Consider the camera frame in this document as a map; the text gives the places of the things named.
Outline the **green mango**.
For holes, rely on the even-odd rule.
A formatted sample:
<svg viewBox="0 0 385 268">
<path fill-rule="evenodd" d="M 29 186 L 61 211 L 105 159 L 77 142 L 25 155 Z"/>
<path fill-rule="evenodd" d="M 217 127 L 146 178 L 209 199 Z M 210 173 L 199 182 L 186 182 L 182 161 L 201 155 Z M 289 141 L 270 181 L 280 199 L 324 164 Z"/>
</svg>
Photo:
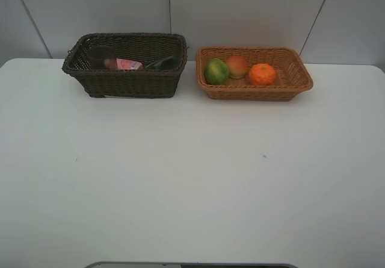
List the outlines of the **green mango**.
<svg viewBox="0 0 385 268">
<path fill-rule="evenodd" d="M 223 60 L 213 58 L 206 65 L 204 75 L 208 84 L 224 85 L 229 79 L 230 70 Z"/>
</svg>

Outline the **dark green bottle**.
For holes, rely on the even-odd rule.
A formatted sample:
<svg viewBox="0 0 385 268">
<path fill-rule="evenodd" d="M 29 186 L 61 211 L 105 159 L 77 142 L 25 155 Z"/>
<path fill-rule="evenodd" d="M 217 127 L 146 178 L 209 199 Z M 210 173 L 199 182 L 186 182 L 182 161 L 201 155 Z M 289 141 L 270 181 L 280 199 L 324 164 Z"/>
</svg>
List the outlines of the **dark green bottle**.
<svg viewBox="0 0 385 268">
<path fill-rule="evenodd" d="M 178 60 L 172 55 L 169 57 L 162 58 L 160 60 L 156 60 L 148 65 L 146 65 L 145 69 L 150 70 L 172 70 L 177 67 Z"/>
</svg>

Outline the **orange mandarin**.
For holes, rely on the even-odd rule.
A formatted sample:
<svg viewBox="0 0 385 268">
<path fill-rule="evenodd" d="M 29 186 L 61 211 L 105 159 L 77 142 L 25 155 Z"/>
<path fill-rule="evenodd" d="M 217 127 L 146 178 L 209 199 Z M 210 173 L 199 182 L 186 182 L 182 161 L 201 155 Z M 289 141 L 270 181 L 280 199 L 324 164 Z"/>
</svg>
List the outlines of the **orange mandarin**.
<svg viewBox="0 0 385 268">
<path fill-rule="evenodd" d="M 255 86 L 269 86 L 277 78 L 277 72 L 270 64 L 259 63 L 253 65 L 248 74 L 248 80 Z"/>
</svg>

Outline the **pink lotion bottle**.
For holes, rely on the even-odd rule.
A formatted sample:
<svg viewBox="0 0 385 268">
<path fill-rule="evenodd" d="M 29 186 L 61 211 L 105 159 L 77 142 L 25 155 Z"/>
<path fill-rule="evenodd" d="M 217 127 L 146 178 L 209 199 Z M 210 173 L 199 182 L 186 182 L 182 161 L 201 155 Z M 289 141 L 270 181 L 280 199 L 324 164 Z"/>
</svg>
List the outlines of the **pink lotion bottle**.
<svg viewBox="0 0 385 268">
<path fill-rule="evenodd" d="M 116 63 L 118 70 L 141 70 L 143 68 L 142 63 L 134 60 L 117 58 Z"/>
</svg>

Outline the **translucent purple plastic cup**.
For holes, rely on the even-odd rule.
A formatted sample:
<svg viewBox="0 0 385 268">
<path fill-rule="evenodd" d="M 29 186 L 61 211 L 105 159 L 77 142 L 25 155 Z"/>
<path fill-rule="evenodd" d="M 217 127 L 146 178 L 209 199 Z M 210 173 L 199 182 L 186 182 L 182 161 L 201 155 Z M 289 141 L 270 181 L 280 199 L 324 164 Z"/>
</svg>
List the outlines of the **translucent purple plastic cup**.
<svg viewBox="0 0 385 268">
<path fill-rule="evenodd" d="M 94 70 L 117 70 L 115 49 L 105 45 L 93 46 L 87 51 L 90 68 Z"/>
</svg>

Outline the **light orange wicker basket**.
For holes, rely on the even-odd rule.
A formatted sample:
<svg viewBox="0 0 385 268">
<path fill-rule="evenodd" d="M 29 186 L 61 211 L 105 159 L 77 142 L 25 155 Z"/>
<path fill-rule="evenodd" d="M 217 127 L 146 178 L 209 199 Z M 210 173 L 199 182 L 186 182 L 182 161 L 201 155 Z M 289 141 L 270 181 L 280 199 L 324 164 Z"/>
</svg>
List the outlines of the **light orange wicker basket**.
<svg viewBox="0 0 385 268">
<path fill-rule="evenodd" d="M 276 70 L 276 80 L 269 86 L 252 85 L 247 77 L 230 78 L 223 85 L 209 84 L 204 75 L 209 61 L 214 58 L 226 61 L 233 55 L 243 56 L 250 67 L 270 64 Z M 286 47 L 202 46 L 196 53 L 196 75 L 207 96 L 220 100 L 290 101 L 313 87 L 313 80 L 300 56 Z"/>
</svg>

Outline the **dark brown wicker basket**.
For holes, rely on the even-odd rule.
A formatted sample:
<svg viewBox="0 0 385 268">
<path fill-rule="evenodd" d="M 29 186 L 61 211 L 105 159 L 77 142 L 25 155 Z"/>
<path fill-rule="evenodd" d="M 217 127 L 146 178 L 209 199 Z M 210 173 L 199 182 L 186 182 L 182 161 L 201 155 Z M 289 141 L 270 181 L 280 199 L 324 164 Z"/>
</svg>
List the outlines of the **dark brown wicker basket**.
<svg viewBox="0 0 385 268">
<path fill-rule="evenodd" d="M 87 51 L 105 45 L 115 49 L 117 58 L 146 65 L 174 55 L 178 64 L 172 70 L 94 70 Z M 82 36 L 69 51 L 62 70 L 76 79 L 92 98 L 171 98 L 187 61 L 184 36 L 167 33 L 91 33 Z"/>
</svg>

